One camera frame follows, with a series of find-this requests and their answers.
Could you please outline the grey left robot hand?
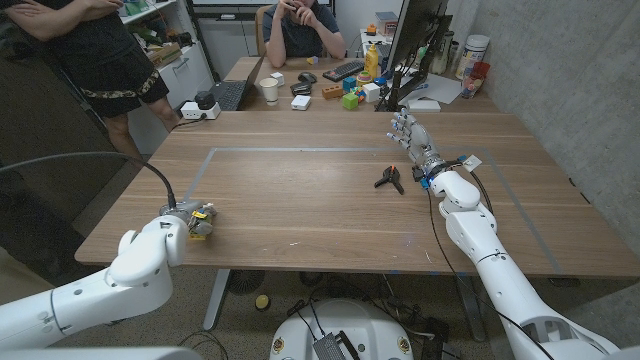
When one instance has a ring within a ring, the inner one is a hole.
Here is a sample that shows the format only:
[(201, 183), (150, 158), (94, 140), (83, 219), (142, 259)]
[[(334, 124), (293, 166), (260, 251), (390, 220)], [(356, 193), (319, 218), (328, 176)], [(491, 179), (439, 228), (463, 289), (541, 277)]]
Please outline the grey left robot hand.
[(159, 215), (173, 215), (185, 221), (191, 235), (207, 236), (213, 231), (212, 219), (217, 214), (212, 203), (200, 200), (177, 202), (174, 207), (164, 205)]

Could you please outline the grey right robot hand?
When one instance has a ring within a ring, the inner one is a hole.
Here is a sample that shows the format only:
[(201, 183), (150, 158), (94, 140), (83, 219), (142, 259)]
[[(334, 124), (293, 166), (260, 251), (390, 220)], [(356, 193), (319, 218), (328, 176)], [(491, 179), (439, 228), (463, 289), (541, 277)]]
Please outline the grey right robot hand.
[(409, 158), (426, 178), (435, 177), (448, 167), (430, 134), (406, 109), (395, 112), (391, 124), (396, 133), (387, 136), (408, 151)]

